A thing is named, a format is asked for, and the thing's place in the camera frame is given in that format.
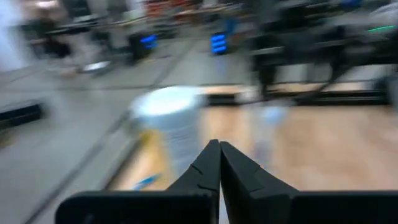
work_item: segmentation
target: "white wall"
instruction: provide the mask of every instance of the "white wall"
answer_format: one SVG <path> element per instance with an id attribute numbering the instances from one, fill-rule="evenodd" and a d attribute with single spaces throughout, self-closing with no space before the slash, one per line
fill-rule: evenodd
<path id="1" fill-rule="evenodd" d="M 6 72 L 29 65 L 29 49 L 16 29 L 24 17 L 15 0 L 0 0 L 0 71 Z"/>

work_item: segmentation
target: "yellow label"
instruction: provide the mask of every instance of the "yellow label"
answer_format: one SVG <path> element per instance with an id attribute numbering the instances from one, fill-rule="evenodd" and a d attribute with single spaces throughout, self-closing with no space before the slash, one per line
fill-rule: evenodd
<path id="1" fill-rule="evenodd" d="M 160 174 L 156 182 L 147 186 L 143 190 L 163 190 L 170 185 L 172 178 L 172 169 L 160 131 L 144 130 L 141 132 L 140 139 L 142 142 L 141 153 L 147 158 L 149 166 L 147 175 Z"/>

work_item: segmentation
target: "blue light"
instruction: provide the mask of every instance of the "blue light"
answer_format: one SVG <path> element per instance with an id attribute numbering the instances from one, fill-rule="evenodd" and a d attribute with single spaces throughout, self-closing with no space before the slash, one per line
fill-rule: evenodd
<path id="1" fill-rule="evenodd" d="M 211 37 L 211 41 L 216 41 L 216 40 L 223 40 L 225 38 L 225 35 L 216 35 L 214 37 Z"/>
<path id="2" fill-rule="evenodd" d="M 150 35 L 148 37 L 142 38 L 141 43 L 146 43 L 155 40 L 155 35 Z"/>
<path id="3" fill-rule="evenodd" d="M 217 47 L 217 46 L 220 46 L 220 45 L 225 45 L 225 40 L 222 40 L 222 41 L 215 42 L 215 43 L 211 44 L 212 47 Z"/>
<path id="4" fill-rule="evenodd" d="M 213 49 L 213 53 L 218 53 L 218 52 L 223 51 L 223 50 L 226 50 L 225 46 L 217 47 L 217 48 Z"/>

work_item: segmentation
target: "white container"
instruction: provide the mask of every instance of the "white container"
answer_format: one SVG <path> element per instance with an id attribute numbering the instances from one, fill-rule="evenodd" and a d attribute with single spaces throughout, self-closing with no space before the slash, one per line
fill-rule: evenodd
<path id="1" fill-rule="evenodd" d="M 174 180 L 188 169 L 203 149 L 199 130 L 203 103 L 199 88 L 173 86 L 140 96 L 130 105 L 131 120 L 138 121 L 142 129 L 158 130 L 162 134 Z"/>
<path id="2" fill-rule="evenodd" d="M 274 172 L 271 166 L 274 132 L 284 122 L 293 105 L 294 102 L 290 100 L 273 100 L 253 104 L 253 160 L 271 174 Z"/>

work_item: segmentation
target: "green light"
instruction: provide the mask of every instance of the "green light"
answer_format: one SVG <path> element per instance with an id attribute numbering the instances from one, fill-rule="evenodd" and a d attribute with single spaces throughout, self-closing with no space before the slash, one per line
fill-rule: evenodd
<path id="1" fill-rule="evenodd" d="M 374 29 L 369 29 L 368 31 L 369 32 L 373 32 L 373 31 L 376 31 L 376 30 L 382 30 L 382 29 L 391 29 L 391 28 L 394 28 L 395 26 L 384 26 L 384 27 L 378 27 L 378 28 L 374 28 Z"/>

